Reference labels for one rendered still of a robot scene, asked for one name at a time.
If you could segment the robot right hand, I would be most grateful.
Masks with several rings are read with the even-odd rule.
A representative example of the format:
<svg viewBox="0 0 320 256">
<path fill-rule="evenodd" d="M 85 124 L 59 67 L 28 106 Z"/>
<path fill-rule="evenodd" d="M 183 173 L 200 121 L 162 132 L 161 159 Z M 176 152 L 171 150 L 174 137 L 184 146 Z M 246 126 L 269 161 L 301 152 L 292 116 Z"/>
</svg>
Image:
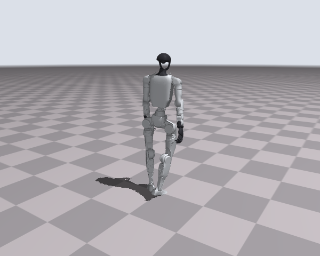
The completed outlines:
<svg viewBox="0 0 320 256">
<path fill-rule="evenodd" d="M 178 121 L 177 122 L 177 128 L 179 128 L 179 131 L 178 131 L 178 138 L 175 140 L 177 143 L 181 143 L 182 142 L 182 139 L 183 139 L 183 128 L 184 126 L 181 125 L 181 121 Z"/>
</svg>

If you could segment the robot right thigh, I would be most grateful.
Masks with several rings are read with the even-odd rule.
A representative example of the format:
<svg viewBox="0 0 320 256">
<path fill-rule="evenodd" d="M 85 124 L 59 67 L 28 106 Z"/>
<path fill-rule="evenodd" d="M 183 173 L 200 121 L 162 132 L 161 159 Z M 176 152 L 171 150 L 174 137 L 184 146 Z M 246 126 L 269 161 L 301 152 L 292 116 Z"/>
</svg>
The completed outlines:
<svg viewBox="0 0 320 256">
<path fill-rule="evenodd" d="M 160 156 L 160 161 L 161 163 L 164 163 L 164 158 L 166 156 L 170 156 L 170 158 L 172 159 L 172 156 L 174 154 L 175 151 L 175 147 L 176 147 L 176 139 L 177 139 L 177 126 L 166 120 L 164 123 L 164 128 L 165 128 L 165 132 L 166 132 L 166 140 L 165 140 L 165 146 L 166 146 L 166 151 L 165 154 L 162 154 Z"/>
</svg>

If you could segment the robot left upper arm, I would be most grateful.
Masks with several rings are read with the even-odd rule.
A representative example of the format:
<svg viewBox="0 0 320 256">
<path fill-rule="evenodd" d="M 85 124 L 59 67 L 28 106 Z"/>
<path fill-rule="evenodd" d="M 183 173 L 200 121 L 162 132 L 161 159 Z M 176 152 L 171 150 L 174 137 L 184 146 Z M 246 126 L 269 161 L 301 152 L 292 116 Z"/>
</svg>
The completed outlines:
<svg viewBox="0 0 320 256">
<path fill-rule="evenodd" d="M 147 75 L 143 78 L 143 101 L 151 102 L 150 100 L 150 77 L 151 75 Z"/>
</svg>

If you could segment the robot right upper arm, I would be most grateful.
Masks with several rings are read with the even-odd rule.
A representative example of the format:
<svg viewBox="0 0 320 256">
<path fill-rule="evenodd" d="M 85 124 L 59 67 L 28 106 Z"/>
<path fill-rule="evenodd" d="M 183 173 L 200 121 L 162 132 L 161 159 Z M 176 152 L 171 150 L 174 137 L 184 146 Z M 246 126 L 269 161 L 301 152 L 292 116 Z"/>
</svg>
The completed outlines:
<svg viewBox="0 0 320 256">
<path fill-rule="evenodd" d="M 175 86 L 174 93 L 175 93 L 175 102 L 174 105 L 176 107 L 181 106 L 181 97 L 182 97 L 182 81 L 179 78 L 172 77 L 172 84 Z"/>
</svg>

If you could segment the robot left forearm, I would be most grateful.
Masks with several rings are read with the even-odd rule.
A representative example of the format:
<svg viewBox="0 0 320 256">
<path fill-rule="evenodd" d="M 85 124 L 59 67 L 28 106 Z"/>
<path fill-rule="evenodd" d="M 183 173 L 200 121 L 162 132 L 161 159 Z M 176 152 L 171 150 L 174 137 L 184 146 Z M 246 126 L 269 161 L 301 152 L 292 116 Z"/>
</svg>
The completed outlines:
<svg viewBox="0 0 320 256">
<path fill-rule="evenodd" d="M 150 110 L 149 110 L 150 103 L 142 101 L 142 105 L 143 105 L 143 113 L 144 113 L 144 115 L 146 115 L 147 117 L 150 117 Z"/>
</svg>

